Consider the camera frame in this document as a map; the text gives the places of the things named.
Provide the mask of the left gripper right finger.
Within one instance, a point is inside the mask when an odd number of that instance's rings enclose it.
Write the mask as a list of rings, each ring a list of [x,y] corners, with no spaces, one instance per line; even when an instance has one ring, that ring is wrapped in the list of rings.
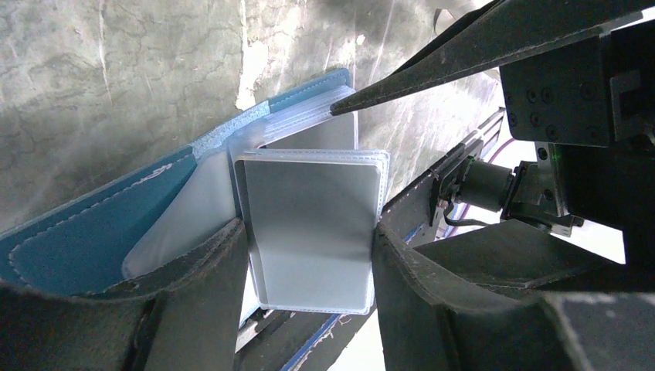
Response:
[[[509,221],[372,250],[388,370],[652,370],[654,275]]]

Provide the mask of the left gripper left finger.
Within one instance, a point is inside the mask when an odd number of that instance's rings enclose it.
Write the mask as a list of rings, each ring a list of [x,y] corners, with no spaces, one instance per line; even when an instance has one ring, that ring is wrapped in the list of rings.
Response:
[[[99,294],[1,286],[3,370],[230,370],[248,261],[234,219],[194,250]]]

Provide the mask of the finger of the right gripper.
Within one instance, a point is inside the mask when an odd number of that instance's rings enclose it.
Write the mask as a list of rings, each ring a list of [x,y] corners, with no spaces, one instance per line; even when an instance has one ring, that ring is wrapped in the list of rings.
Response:
[[[396,71],[331,105],[358,111],[597,36],[652,1],[492,1],[467,13]]]

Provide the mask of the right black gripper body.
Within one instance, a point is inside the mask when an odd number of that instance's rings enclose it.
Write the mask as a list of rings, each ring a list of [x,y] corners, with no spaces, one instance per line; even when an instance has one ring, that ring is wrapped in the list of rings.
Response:
[[[654,23],[502,66],[510,132],[535,143],[537,203],[623,234],[654,264]]]

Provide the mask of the blue card holder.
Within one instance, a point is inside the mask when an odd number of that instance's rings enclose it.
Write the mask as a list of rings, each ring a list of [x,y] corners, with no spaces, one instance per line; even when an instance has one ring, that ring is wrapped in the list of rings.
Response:
[[[257,104],[172,155],[1,237],[1,279],[96,293],[246,224],[249,308],[363,315],[391,156],[358,146],[346,69]]]

